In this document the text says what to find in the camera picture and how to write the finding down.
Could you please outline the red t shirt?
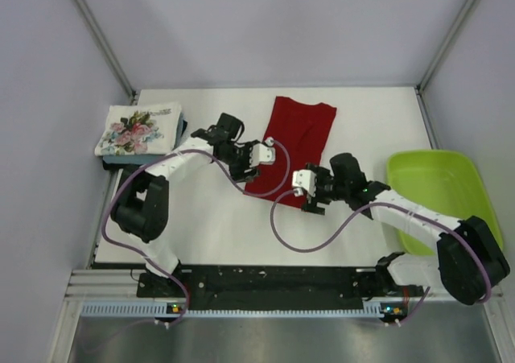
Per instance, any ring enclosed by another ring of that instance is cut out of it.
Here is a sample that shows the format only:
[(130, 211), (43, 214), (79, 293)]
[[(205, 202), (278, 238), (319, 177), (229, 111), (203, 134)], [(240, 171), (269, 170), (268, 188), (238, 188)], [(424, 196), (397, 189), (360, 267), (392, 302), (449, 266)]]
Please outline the red t shirt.
[(319, 103), (308, 105), (289, 97), (276, 97), (265, 138), (273, 138), (285, 148), (276, 149), (272, 165), (259, 167), (260, 175), (245, 185), (250, 196), (274, 201), (291, 190), (292, 173), (308, 163), (320, 164), (337, 108)]

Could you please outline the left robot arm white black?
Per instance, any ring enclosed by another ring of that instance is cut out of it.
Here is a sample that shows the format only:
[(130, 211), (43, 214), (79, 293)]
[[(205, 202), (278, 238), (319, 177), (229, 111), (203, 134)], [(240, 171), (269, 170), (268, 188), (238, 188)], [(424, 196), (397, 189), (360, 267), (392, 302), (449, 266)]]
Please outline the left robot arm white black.
[(179, 258), (165, 234), (171, 189), (211, 163), (220, 165), (235, 184), (240, 184), (256, 179), (260, 165), (275, 161), (274, 141), (239, 142), (244, 129), (241, 120), (222, 113), (216, 124), (195, 130), (170, 154), (122, 172), (108, 208), (109, 219), (136, 244), (108, 242), (141, 256), (146, 268), (156, 275), (154, 285), (164, 295), (177, 294), (183, 284), (181, 274), (174, 271)]

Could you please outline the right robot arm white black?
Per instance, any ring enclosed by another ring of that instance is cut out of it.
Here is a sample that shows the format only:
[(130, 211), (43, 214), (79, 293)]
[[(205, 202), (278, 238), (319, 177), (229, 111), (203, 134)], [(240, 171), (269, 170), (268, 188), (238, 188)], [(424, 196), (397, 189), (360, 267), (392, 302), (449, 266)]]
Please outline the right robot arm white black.
[(406, 199), (390, 186), (367, 179), (350, 153), (335, 155), (328, 168), (309, 163), (294, 171), (292, 188), (306, 197), (302, 209), (323, 215), (343, 201), (355, 214), (401, 230), (431, 249), (430, 256), (400, 252), (381, 260), (377, 289), (394, 295), (414, 285), (445, 290), (465, 305), (489, 299), (492, 289), (511, 272), (486, 221), (444, 215)]

